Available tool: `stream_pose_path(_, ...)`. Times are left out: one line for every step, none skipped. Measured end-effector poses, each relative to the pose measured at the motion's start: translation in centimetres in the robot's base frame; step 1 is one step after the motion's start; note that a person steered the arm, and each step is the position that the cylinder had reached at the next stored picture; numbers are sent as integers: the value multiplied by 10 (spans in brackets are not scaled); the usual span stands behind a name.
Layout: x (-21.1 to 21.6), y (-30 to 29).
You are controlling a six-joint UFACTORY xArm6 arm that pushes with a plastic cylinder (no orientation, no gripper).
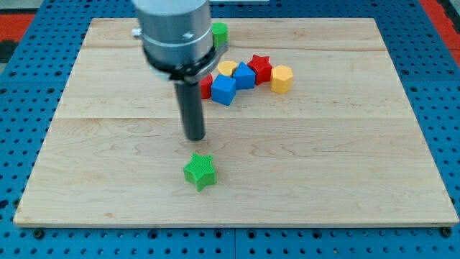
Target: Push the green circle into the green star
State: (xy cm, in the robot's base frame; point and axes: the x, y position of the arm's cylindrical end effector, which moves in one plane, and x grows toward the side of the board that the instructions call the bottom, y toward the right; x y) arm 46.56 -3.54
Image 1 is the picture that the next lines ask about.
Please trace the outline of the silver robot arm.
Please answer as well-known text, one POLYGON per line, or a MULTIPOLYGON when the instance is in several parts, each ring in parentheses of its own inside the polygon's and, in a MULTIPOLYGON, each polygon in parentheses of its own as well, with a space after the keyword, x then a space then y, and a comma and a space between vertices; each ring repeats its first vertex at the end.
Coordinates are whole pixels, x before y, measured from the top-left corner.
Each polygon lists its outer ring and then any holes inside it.
POLYGON ((151 67, 167 81, 198 83, 218 65, 228 50, 214 44, 207 0, 133 0, 139 29, 151 67))

